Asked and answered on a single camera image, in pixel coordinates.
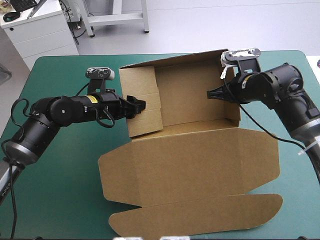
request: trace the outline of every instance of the green table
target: green table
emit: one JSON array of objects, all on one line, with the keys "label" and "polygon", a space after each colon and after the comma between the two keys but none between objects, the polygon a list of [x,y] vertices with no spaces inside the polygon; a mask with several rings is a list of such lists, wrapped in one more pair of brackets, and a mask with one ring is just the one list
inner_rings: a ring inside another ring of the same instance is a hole
[{"label": "green table", "polygon": [[[157,55],[89,55],[51,56],[38,59],[24,86],[21,97],[31,103],[43,97],[73,96],[88,79],[88,67],[104,66],[117,70],[127,64],[167,58],[174,54]],[[299,51],[265,51],[259,58],[262,70],[285,62],[297,66],[305,80],[305,89],[320,107],[320,86]],[[118,71],[108,88],[121,93]],[[25,118],[22,106],[15,111],[18,122]],[[245,106],[263,126],[278,136],[289,138],[282,123],[262,103]],[[241,113],[241,128],[258,128]],[[1,141],[17,131],[11,122],[5,128]],[[100,155],[130,141],[124,119],[106,129],[96,122],[73,124],[60,130],[41,159],[30,165],[15,184],[18,222],[16,238],[56,239],[110,239],[117,234],[110,228],[111,214],[136,208],[107,201],[103,197],[97,160]],[[276,239],[320,237],[320,188],[306,155],[298,156],[299,149],[288,143],[279,143],[280,176],[253,193],[278,193],[283,197],[280,212],[268,223],[250,230],[206,234],[202,237],[217,239]],[[0,232],[8,238],[13,211],[11,198],[0,206]]]}]

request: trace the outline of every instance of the yellow label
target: yellow label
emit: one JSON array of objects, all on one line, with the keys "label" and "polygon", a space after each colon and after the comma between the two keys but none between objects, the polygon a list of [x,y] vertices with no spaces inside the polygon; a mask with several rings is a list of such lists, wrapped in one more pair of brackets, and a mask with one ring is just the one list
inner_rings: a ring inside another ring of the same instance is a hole
[{"label": "yellow label", "polygon": [[86,97],[88,99],[90,99],[90,102],[93,103],[93,104],[97,104],[98,103],[98,100],[94,97],[94,96],[91,96],[91,95],[86,95]]}]

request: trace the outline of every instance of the robotic arm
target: robotic arm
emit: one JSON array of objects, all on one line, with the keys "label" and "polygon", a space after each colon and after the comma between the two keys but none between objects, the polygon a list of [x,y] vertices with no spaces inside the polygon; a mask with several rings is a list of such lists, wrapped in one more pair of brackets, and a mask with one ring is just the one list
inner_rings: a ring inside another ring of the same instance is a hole
[{"label": "robotic arm", "polygon": [[[27,165],[38,161],[61,127],[97,121],[103,127],[112,128],[116,120],[132,119],[146,108],[143,100],[134,96],[127,96],[125,100],[114,89],[106,89],[106,80],[113,80],[115,76],[110,68],[92,67],[85,76],[90,79],[87,95],[42,98],[31,106],[29,115],[25,114],[29,105],[27,101],[24,114],[28,119],[11,139],[1,145],[6,157],[0,161],[0,205],[11,189],[10,174],[14,183]],[[12,106],[13,122],[13,109],[21,100],[25,99],[18,99]]]},{"label": "robotic arm", "polygon": [[320,182],[320,112],[303,88],[303,76],[288,63],[261,72],[259,56],[257,48],[224,52],[221,79],[228,68],[236,67],[238,73],[228,83],[208,91],[207,97],[238,104],[261,101],[275,110],[290,136],[305,145]]}]

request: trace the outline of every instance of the desk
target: desk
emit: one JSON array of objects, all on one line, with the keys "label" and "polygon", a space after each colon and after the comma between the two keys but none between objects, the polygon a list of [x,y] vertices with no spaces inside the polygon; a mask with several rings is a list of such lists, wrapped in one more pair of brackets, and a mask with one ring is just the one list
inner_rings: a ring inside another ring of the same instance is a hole
[{"label": "desk", "polygon": [[32,9],[13,21],[5,22],[0,14],[0,27],[31,70],[42,56],[79,55],[58,0],[47,0],[33,17]]},{"label": "desk", "polygon": [[[117,70],[126,64],[169,56],[173,54],[43,57],[34,65],[21,96],[31,103],[43,97],[73,96],[88,82],[85,78],[88,67],[106,66]],[[320,86],[302,52],[266,51],[259,61],[263,71],[284,62],[297,66],[304,76],[306,91],[320,106]],[[119,74],[115,72],[115,80],[108,81],[107,87],[120,93]],[[244,107],[272,133],[289,138],[274,111],[260,102]],[[19,106],[15,112],[20,123],[25,120],[21,109],[22,106]],[[258,129],[244,114],[241,117],[241,128]],[[10,138],[16,130],[11,122],[8,123],[1,140]],[[104,199],[97,160],[100,155],[129,141],[124,119],[117,121],[111,129],[103,128],[96,122],[73,124],[61,129],[41,159],[28,166],[15,184],[18,209],[16,237],[110,239],[116,236],[108,224],[109,216],[135,206]],[[298,151],[292,144],[279,142],[280,176],[252,191],[255,194],[282,195],[281,210],[271,221],[250,230],[205,236],[217,239],[320,237],[320,188],[308,157],[298,156]],[[0,206],[0,232],[3,238],[9,236],[12,216],[11,199],[7,197]]]}]

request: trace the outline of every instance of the cardboard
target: cardboard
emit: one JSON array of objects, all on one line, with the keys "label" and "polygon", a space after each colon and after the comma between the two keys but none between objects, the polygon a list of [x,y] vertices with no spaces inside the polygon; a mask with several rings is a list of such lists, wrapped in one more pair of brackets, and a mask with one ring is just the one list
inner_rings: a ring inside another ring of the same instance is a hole
[{"label": "cardboard", "polygon": [[277,194],[246,194],[278,177],[277,141],[239,129],[236,104],[207,99],[207,90],[222,84],[223,51],[119,70],[123,95],[146,101],[146,110],[127,121],[131,142],[98,162],[105,198],[142,207],[109,218],[121,236],[249,229],[280,209]]},{"label": "cardboard", "polygon": [[113,214],[110,226],[120,236],[158,240],[164,235],[185,236],[258,227],[282,204],[277,194],[236,195],[181,201]]}]

